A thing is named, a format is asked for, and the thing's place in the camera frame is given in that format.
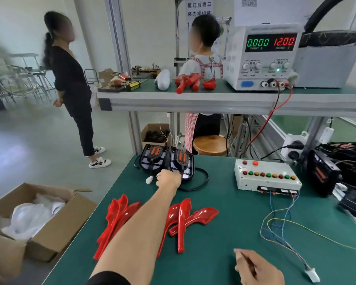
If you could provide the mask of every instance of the floor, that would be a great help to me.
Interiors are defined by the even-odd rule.
[[[112,160],[109,167],[94,170],[82,155],[73,119],[65,108],[53,107],[52,98],[53,93],[49,99],[6,103],[8,110],[0,112],[0,197],[22,182],[29,182],[88,187],[92,192],[83,194],[99,203],[133,155],[126,112],[94,108],[94,144],[105,147],[103,157]],[[166,113],[140,112],[139,119],[141,129],[147,123],[169,123]],[[27,261],[23,273],[8,284],[39,285],[52,267],[53,263]]]

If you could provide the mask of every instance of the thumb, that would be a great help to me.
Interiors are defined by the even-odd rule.
[[[255,280],[249,269],[249,264],[241,252],[236,252],[236,268],[243,284],[249,284]]]

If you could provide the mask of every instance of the red checkered apron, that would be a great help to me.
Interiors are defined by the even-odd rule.
[[[202,78],[204,79],[205,76],[205,70],[206,68],[211,68],[212,67],[220,67],[220,78],[223,78],[223,63],[220,60],[219,63],[203,63],[199,58],[192,58],[192,60],[196,61],[200,65],[200,73],[202,75]],[[192,142],[193,142],[193,136],[194,136],[194,129],[195,129],[195,124],[197,123],[199,114],[198,113],[187,113],[186,120],[185,120],[185,145],[186,145],[186,150],[190,153],[192,153]]]

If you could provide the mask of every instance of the hand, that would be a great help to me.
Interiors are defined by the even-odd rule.
[[[55,101],[53,102],[53,105],[57,108],[61,107],[63,104],[63,100],[61,98],[57,98],[55,99]]]
[[[284,275],[252,250],[233,249],[236,254],[236,271],[243,285],[285,285]]]
[[[169,170],[163,169],[160,173],[157,174],[157,183],[156,185],[161,188],[172,188],[177,190],[181,185],[182,176],[179,172],[172,172]]]

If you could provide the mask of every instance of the blue power button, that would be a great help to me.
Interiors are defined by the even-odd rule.
[[[253,81],[242,81],[241,86],[242,87],[253,87],[254,82]]]

